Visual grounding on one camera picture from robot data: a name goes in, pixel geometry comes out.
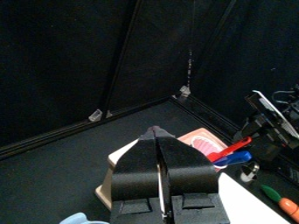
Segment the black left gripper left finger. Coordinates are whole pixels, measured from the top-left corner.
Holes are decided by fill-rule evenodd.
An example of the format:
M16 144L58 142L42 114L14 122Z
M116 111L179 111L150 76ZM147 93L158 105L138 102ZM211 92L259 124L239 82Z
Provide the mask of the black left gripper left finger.
M111 198L111 224L163 224L152 128L116 162Z

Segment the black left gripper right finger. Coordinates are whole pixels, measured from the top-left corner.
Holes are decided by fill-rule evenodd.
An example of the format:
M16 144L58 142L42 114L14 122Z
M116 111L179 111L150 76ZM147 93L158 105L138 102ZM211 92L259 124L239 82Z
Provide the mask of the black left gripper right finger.
M230 224L211 161L160 128L155 151L164 224Z

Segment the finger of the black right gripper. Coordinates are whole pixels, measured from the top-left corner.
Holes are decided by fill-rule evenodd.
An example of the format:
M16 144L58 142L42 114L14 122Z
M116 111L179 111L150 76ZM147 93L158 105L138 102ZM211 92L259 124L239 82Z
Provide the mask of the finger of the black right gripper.
M242 129L234 135L234 141L239 141L246 137L257 138L259 136L259 131L263 129L266 124L266 119L261 114L254 114L246 120L246 124Z

